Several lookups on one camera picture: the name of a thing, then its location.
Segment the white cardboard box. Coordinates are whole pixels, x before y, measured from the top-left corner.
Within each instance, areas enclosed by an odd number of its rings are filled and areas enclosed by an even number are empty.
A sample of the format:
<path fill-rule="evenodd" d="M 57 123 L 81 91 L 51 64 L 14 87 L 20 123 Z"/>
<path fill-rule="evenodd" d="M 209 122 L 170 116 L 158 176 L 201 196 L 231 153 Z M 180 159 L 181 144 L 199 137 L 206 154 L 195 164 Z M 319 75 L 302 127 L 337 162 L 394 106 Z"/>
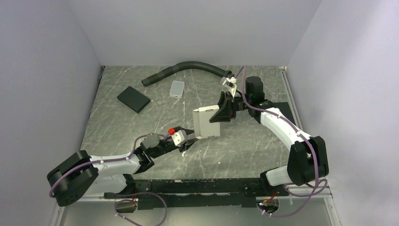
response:
<path fill-rule="evenodd" d="M 220 123 L 209 121 L 218 110 L 218 105 L 211 105 L 200 107 L 192 111 L 194 134 L 196 138 L 205 139 L 220 136 Z"/>

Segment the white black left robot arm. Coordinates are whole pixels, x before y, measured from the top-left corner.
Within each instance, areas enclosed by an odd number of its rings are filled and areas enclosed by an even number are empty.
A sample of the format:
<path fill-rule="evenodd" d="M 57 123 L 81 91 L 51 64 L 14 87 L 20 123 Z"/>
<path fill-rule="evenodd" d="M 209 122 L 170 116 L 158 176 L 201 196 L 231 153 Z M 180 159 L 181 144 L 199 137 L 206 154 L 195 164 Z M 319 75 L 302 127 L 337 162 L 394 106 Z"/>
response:
<path fill-rule="evenodd" d="M 166 135 L 139 136 L 132 151 L 126 154 L 95 156 L 85 150 L 77 151 L 47 174 L 49 196 L 60 207 L 89 194 L 114 193 L 128 198 L 136 189 L 134 174 L 147 171 L 155 158 L 173 150 L 183 153 L 198 139 L 194 130 L 174 127 Z"/>

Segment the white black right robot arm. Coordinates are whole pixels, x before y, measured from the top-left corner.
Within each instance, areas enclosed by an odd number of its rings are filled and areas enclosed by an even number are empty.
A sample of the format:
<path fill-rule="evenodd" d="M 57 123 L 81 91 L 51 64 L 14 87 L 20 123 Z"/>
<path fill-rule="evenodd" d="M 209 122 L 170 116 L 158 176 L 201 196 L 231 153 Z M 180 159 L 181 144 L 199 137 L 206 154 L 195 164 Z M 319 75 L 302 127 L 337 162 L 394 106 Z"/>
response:
<path fill-rule="evenodd" d="M 280 185 L 304 185 L 318 182 L 329 174 L 326 143 L 320 136 L 313 137 L 300 130 L 285 113 L 286 102 L 274 103 L 265 98 L 263 83 L 259 77 L 245 79 L 243 92 L 237 91 L 236 78 L 223 77 L 221 83 L 228 90 L 221 92 L 218 111 L 210 122 L 230 122 L 238 111 L 247 110 L 258 123 L 271 130 L 289 150 L 286 166 L 261 173 L 259 189 L 264 195 L 271 195 Z"/>

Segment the black flat rectangular box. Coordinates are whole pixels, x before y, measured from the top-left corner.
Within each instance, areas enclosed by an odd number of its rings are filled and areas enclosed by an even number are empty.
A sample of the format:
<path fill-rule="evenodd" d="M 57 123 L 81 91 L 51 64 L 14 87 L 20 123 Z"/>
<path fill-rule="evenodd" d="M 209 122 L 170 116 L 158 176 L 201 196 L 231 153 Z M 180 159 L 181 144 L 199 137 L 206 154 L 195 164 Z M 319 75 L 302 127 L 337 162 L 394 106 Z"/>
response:
<path fill-rule="evenodd" d="M 123 90 L 117 99 L 136 113 L 140 113 L 151 102 L 147 96 L 131 86 Z"/>

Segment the clear white plastic case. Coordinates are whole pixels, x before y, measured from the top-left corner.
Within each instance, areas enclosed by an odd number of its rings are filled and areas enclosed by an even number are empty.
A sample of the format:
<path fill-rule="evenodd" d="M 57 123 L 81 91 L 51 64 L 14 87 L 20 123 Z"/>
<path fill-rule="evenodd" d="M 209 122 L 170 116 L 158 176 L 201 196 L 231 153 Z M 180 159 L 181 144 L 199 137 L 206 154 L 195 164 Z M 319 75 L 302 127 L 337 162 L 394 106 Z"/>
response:
<path fill-rule="evenodd" d="M 169 95 L 174 98 L 182 98 L 184 94 L 185 83 L 183 81 L 173 81 Z"/>

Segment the black mounting base rail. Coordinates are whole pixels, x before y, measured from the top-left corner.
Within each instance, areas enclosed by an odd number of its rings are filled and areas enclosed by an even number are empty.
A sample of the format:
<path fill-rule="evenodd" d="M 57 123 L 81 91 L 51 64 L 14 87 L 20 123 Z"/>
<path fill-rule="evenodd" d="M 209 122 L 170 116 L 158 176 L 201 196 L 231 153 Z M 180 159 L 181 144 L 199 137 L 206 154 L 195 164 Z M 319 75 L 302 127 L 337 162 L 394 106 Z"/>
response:
<path fill-rule="evenodd" d="M 139 210 L 162 208 L 241 206 L 254 208 L 262 199 L 288 196 L 282 185 L 267 186 L 261 178 L 138 179 L 120 193 L 106 192 L 105 199 L 138 199 Z"/>

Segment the aluminium frame rail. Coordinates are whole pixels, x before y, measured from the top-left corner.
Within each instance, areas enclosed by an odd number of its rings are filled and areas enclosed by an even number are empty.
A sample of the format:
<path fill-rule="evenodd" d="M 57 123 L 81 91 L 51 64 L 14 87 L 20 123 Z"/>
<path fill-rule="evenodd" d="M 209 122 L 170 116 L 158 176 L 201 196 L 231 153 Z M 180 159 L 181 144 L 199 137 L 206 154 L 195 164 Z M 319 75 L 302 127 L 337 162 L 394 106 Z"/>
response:
<path fill-rule="evenodd" d="M 319 183 L 311 185 L 306 183 L 302 186 L 283 185 L 283 188 L 290 196 L 295 198 L 316 197 L 317 195 L 330 195 L 330 188 L 326 178 L 320 179 Z"/>

